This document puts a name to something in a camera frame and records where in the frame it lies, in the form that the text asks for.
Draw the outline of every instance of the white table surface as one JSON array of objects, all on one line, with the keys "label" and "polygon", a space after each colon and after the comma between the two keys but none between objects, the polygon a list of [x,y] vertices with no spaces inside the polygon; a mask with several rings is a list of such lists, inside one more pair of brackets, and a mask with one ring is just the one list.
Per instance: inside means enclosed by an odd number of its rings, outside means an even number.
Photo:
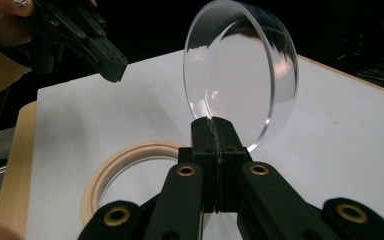
[{"label": "white table surface", "polygon": [[[28,240],[77,239],[83,191],[112,154],[154,139],[189,146],[193,118],[182,57],[178,51],[131,64],[119,83],[92,75],[38,91]],[[384,90],[303,58],[299,69],[289,121],[251,156],[274,166],[317,207],[345,197],[384,217]],[[145,174],[122,174],[121,190],[107,201],[141,203],[159,192],[167,164],[154,164],[158,179],[143,168],[137,171]],[[213,217],[204,239],[241,239],[234,217]]]}]

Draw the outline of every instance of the dark background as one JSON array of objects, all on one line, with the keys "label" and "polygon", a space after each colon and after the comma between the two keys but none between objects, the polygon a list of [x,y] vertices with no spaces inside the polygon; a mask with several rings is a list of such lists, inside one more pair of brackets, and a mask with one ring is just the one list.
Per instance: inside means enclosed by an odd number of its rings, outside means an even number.
[{"label": "dark background", "polygon": [[[108,38],[134,63],[182,50],[195,15],[209,1],[97,2],[108,22]],[[276,15],[299,55],[384,87],[384,0],[243,2]],[[94,73],[66,50],[52,73],[26,74],[10,89],[0,130],[15,126],[19,109],[36,100],[37,89]]]}]

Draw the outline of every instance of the brass insert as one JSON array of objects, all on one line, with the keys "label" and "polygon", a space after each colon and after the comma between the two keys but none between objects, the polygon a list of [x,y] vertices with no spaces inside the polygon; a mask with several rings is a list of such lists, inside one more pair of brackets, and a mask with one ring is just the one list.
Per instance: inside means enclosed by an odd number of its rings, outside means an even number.
[{"label": "brass insert", "polygon": [[125,223],[130,218],[130,210],[124,206],[114,207],[104,216],[107,226],[115,227]]},{"label": "brass insert", "polygon": [[365,223],[368,220],[367,214],[361,208],[351,204],[340,204],[336,207],[336,210],[341,217],[351,222]]},{"label": "brass insert", "polygon": [[196,172],[195,168],[191,166],[182,166],[177,169],[177,174],[183,177],[189,177],[194,175]]},{"label": "brass insert", "polygon": [[254,164],[249,168],[249,170],[255,175],[260,175],[260,176],[263,176],[269,173],[269,169],[266,166],[261,164]]}]

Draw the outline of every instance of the wooden hoop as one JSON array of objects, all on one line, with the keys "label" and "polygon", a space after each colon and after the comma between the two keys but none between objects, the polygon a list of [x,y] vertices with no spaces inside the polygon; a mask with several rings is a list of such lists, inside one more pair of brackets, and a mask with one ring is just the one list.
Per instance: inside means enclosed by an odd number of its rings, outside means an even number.
[{"label": "wooden hoop", "polygon": [[109,157],[92,175],[81,203],[83,225],[90,221],[99,209],[99,202],[105,186],[113,177],[131,164],[150,157],[171,157],[177,159],[178,150],[185,145],[168,140],[146,141],[127,147]]}]

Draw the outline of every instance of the clear glass bowl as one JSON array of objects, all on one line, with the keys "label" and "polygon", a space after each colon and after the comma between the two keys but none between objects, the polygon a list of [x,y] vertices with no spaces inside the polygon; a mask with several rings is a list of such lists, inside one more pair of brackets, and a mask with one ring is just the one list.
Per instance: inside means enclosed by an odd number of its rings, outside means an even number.
[{"label": "clear glass bowl", "polygon": [[291,37],[271,13],[230,0],[215,0],[195,16],[183,62],[194,118],[232,122],[252,151],[286,123],[298,87]]}]

